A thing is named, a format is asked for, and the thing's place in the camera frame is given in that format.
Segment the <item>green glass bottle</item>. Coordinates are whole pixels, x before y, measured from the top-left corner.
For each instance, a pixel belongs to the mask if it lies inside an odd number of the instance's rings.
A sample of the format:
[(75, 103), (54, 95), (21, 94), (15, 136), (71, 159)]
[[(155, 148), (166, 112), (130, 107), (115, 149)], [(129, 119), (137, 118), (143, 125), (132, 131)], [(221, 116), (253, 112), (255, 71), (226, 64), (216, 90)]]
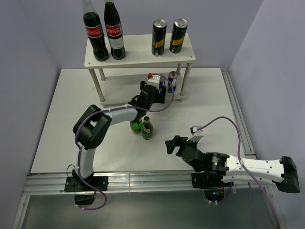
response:
[(142, 129), (142, 119), (130, 121), (130, 128), (133, 133), (139, 134)]
[(143, 119), (142, 127), (141, 127), (142, 137), (145, 140), (151, 139), (153, 137), (153, 131), (154, 131), (154, 128), (153, 128), (152, 123), (150, 122), (150, 118), (148, 116), (145, 116)]

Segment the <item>dark gold-band beverage can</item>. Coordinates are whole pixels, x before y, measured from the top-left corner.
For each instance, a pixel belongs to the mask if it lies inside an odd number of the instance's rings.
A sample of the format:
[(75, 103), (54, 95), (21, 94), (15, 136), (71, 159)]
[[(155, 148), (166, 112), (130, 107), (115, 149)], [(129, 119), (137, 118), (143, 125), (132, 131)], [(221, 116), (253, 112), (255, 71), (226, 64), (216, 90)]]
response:
[(183, 46), (184, 37), (188, 28), (186, 19), (175, 19), (173, 22), (173, 30), (169, 50), (172, 53), (179, 53)]

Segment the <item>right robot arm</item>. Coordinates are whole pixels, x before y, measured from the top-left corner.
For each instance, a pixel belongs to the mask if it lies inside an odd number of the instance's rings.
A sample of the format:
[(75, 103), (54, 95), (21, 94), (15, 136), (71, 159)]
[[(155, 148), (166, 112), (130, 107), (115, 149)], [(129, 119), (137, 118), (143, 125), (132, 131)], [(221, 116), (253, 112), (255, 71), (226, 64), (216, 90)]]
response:
[(229, 187), (237, 182), (259, 182), (262, 186), (276, 186), (285, 193), (300, 193), (297, 169), (292, 158), (283, 156), (278, 160), (239, 159), (236, 156), (207, 152), (197, 148), (200, 137), (176, 135), (166, 140), (167, 154), (176, 155), (194, 169), (192, 186), (200, 189)]

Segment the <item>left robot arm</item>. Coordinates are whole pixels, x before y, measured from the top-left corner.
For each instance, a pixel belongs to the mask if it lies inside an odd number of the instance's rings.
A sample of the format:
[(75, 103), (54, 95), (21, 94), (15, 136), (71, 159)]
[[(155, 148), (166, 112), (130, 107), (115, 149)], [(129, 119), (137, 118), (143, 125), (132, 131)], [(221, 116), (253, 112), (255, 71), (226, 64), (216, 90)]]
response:
[(65, 192), (106, 191), (108, 177), (96, 177), (93, 161), (96, 148), (102, 143), (110, 126), (129, 122), (134, 133), (141, 131), (147, 111), (154, 103), (165, 102), (164, 79), (141, 81), (140, 94), (121, 107), (101, 110), (90, 105), (73, 127), (75, 143), (78, 147), (77, 165), (72, 175), (67, 177)]

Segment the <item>Red Bull can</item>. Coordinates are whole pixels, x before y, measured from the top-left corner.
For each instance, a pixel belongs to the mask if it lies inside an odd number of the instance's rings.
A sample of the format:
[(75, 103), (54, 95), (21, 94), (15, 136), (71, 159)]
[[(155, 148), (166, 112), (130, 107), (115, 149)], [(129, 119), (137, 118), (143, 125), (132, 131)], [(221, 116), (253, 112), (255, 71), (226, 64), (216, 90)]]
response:
[(161, 79), (159, 82), (159, 95), (166, 95), (166, 82), (164, 79)]
[(168, 84), (167, 91), (169, 93), (174, 93), (176, 91), (176, 83), (178, 79), (178, 73), (176, 71), (171, 71), (168, 74), (168, 80), (171, 84)]

